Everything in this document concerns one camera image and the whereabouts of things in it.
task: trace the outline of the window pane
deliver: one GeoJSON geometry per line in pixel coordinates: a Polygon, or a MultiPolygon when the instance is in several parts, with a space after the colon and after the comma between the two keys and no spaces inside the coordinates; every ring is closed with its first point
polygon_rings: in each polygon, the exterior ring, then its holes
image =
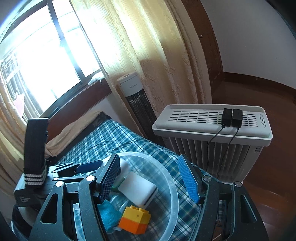
{"type": "Polygon", "coordinates": [[[26,18],[4,39],[0,45],[1,58],[10,92],[24,93],[26,104],[29,91],[42,111],[80,82],[66,51],[60,47],[47,6],[26,18]]]}
{"type": "Polygon", "coordinates": [[[99,69],[99,65],[80,28],[69,0],[54,0],[53,5],[75,60],[85,76],[92,74],[99,69]]]}

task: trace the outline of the beige blanket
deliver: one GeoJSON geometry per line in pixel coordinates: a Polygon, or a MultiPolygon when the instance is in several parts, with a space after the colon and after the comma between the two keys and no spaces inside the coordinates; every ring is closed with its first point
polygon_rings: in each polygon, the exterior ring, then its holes
{"type": "Polygon", "coordinates": [[[77,121],[67,125],[59,135],[46,144],[45,158],[60,154],[100,113],[98,110],[90,110],[77,121]]]}

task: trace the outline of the plaid tablecloth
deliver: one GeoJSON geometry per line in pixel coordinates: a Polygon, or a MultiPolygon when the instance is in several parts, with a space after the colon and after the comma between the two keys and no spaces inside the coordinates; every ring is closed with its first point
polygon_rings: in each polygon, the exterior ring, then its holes
{"type": "Polygon", "coordinates": [[[169,149],[148,141],[116,121],[106,120],[76,144],[56,165],[68,162],[86,163],[102,160],[113,153],[126,151],[150,155],[161,162],[169,171],[177,187],[179,197],[178,220],[170,240],[188,240],[200,207],[189,198],[179,173],[178,155],[169,149]]]}

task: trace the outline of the window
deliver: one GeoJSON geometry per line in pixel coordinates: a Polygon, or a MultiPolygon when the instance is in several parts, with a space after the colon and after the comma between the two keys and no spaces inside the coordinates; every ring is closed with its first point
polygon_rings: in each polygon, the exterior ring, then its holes
{"type": "Polygon", "coordinates": [[[2,75],[14,101],[24,96],[24,119],[50,115],[100,71],[69,0],[39,5],[0,44],[2,75]]]}

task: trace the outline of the yellow curtain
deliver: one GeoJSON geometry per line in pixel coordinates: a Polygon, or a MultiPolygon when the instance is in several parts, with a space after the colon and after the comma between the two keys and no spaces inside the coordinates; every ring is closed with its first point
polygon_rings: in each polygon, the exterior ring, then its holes
{"type": "Polygon", "coordinates": [[[116,90],[136,71],[158,116],[168,104],[211,103],[203,50],[180,0],[71,0],[101,69],[126,110],[124,123],[139,132],[116,90]]]}
{"type": "Polygon", "coordinates": [[[0,189],[10,196],[24,168],[26,126],[0,72],[0,189]]]}

